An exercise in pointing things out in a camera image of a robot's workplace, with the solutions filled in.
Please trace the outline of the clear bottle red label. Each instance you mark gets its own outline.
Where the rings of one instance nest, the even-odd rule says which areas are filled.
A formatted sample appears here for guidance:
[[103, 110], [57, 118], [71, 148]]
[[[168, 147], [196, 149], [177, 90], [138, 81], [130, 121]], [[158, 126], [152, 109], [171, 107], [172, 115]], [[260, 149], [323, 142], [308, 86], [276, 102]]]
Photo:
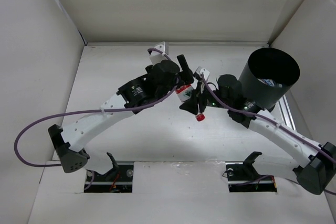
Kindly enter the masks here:
[[206, 100], [203, 97], [203, 91], [204, 91], [204, 84], [202, 82], [198, 82], [196, 88], [193, 88], [191, 84], [180, 86], [176, 89], [175, 93], [177, 94], [177, 97], [181, 101], [181, 104], [188, 100], [191, 97], [191, 92], [193, 90], [197, 91], [197, 98], [198, 98], [198, 107], [199, 107], [199, 113], [198, 115], [194, 115], [196, 120], [198, 122], [205, 119], [204, 111], [206, 108]]

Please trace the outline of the clear bottle orange blue label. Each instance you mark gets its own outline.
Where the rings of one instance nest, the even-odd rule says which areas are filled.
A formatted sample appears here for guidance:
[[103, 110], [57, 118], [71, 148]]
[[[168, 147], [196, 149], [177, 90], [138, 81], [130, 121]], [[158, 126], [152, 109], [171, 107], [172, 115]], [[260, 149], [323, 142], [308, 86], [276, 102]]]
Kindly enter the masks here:
[[272, 79], [258, 79], [261, 83], [269, 86], [269, 87], [275, 87], [275, 88], [282, 88], [283, 85], [281, 83], [277, 83], [276, 81]]

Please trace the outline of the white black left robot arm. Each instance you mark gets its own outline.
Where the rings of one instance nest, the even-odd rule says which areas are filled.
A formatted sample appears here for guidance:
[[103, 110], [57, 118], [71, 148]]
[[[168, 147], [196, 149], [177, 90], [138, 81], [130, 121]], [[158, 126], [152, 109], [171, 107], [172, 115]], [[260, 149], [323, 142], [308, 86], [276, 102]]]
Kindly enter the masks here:
[[193, 83], [184, 55], [178, 55], [177, 60], [163, 59], [147, 66], [146, 74], [119, 87], [98, 112], [67, 126], [52, 125], [48, 133], [64, 172], [84, 168], [105, 180], [114, 179], [120, 169], [112, 154], [97, 155], [87, 144], [116, 123], [163, 101], [174, 89]]

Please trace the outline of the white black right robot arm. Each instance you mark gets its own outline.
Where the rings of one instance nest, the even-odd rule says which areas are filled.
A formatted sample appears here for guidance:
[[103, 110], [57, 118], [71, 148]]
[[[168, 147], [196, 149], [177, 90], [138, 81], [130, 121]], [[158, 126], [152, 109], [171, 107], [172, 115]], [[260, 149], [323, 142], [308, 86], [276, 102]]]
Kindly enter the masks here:
[[268, 157], [254, 151], [243, 161], [230, 161], [225, 174], [233, 192], [249, 191], [273, 177], [297, 183], [306, 191], [320, 195], [335, 176], [335, 145], [324, 145], [299, 134], [273, 117], [266, 109], [243, 95], [243, 86], [231, 74], [217, 79], [215, 90], [205, 82], [205, 73], [197, 75], [198, 83], [181, 80], [176, 89], [181, 105], [201, 121], [208, 106], [227, 109], [228, 116], [236, 123], [267, 138], [289, 154], [288, 158]]

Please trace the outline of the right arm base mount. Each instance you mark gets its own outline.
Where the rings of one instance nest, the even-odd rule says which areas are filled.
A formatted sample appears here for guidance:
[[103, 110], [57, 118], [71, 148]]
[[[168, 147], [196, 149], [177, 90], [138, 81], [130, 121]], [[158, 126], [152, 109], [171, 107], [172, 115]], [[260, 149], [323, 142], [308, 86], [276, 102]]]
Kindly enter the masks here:
[[226, 162], [222, 177], [227, 180], [230, 193], [277, 192], [271, 175], [259, 175], [252, 166], [243, 162]]

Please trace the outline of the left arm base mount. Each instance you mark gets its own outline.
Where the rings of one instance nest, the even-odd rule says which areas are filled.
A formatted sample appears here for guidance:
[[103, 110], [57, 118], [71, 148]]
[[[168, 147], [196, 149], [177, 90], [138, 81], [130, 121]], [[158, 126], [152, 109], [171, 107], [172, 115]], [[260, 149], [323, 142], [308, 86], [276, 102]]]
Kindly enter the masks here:
[[134, 162], [118, 162], [119, 173], [114, 178], [106, 179], [97, 172], [87, 171], [84, 193], [132, 193]]

